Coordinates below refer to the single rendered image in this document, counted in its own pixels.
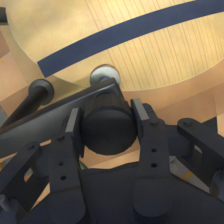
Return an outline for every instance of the curved blue band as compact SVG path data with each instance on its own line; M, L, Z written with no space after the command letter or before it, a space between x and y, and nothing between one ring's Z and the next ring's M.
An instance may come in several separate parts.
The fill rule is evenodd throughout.
M151 12L109 27L38 61L45 77L94 54L178 23L224 11L224 0L196 0Z

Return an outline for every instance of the screw hole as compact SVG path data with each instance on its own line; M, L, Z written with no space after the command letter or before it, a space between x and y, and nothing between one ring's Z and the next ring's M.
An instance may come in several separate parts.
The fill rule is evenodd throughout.
M155 167L157 167L157 164L156 164L156 163L153 163L153 164L151 165L151 167L155 168Z
M61 177L61 180L65 180L67 177L66 176L62 176Z

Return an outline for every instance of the wooden tabletop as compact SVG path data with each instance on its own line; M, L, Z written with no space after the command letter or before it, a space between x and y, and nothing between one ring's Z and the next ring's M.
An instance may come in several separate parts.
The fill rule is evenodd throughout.
M17 43L37 63L109 27L171 6L187 6L193 1L7 0L6 13ZM91 71L101 64L110 64L120 73L123 91L181 82L224 58L223 23L221 12L175 24L97 53L54 75L89 87Z

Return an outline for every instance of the black knob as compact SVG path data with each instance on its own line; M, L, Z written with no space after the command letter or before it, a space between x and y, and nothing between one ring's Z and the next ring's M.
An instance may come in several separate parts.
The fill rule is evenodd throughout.
M113 94L93 98L83 113L81 136L84 144L97 154L124 152L137 137L136 121L128 102Z

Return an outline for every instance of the blue strip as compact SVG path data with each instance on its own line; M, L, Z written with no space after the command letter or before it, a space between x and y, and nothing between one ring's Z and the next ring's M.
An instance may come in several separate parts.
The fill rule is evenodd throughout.
M117 24L38 61L45 77L118 44L178 23L224 11L224 0L196 0Z

